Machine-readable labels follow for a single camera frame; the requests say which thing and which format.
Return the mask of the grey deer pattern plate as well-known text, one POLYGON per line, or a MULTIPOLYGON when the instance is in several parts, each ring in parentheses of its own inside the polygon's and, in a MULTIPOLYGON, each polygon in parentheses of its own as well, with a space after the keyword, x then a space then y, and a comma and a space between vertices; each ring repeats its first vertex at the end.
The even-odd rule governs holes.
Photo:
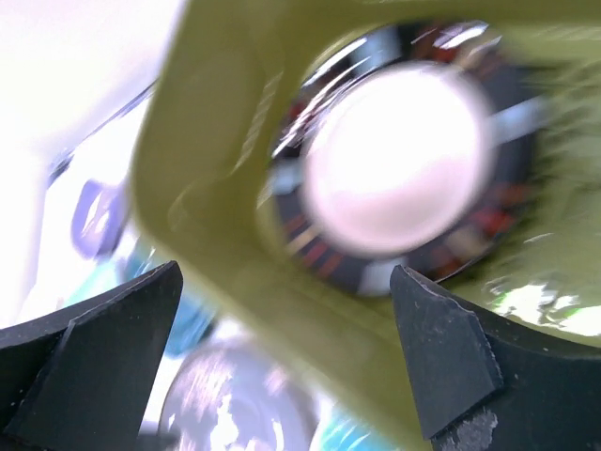
POLYGON ((318 420, 313 398, 247 337, 200 345, 183 361, 159 431, 175 450, 308 450, 318 420))

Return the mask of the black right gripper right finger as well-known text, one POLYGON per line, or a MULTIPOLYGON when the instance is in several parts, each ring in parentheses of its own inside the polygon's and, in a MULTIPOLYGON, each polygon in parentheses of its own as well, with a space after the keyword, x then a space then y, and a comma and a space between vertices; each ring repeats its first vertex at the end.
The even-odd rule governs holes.
POLYGON ((600 350, 460 299, 404 267, 396 327, 422 435, 436 450, 597 450, 600 350))

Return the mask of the dark striped rim plate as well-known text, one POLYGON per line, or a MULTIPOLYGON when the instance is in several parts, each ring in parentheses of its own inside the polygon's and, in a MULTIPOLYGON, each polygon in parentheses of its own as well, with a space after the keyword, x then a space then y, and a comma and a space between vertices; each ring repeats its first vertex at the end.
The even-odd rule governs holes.
POLYGON ((372 29, 304 80, 270 156, 287 252, 360 296, 447 279, 522 215, 540 99, 482 21, 372 29))

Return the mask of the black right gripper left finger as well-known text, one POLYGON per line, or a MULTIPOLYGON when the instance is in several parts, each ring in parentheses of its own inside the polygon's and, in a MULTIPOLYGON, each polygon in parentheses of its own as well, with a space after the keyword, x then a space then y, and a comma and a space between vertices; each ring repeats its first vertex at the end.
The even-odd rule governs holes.
POLYGON ((175 261, 1 332, 4 450, 171 450, 142 431, 179 305, 175 261))

